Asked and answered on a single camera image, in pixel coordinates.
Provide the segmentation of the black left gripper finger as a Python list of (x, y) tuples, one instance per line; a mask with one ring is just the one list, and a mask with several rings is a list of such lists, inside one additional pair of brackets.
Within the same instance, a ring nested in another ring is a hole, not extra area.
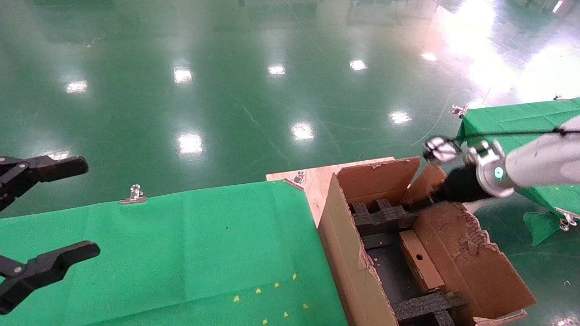
[(0, 158), (0, 210), (10, 206), (37, 183), (48, 183), (83, 175), (89, 171), (84, 157), (55, 160), (49, 156), (27, 159)]
[(0, 257), (0, 313), (9, 314), (33, 291), (62, 281), (72, 265), (99, 256), (100, 247), (81, 241), (52, 250), (28, 260), (25, 264)]

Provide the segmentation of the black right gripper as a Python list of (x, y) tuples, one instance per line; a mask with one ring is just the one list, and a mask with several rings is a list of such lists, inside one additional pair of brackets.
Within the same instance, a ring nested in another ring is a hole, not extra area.
[(433, 190), (434, 202), (475, 202), (491, 198), (477, 179), (476, 165), (465, 165), (448, 173)]

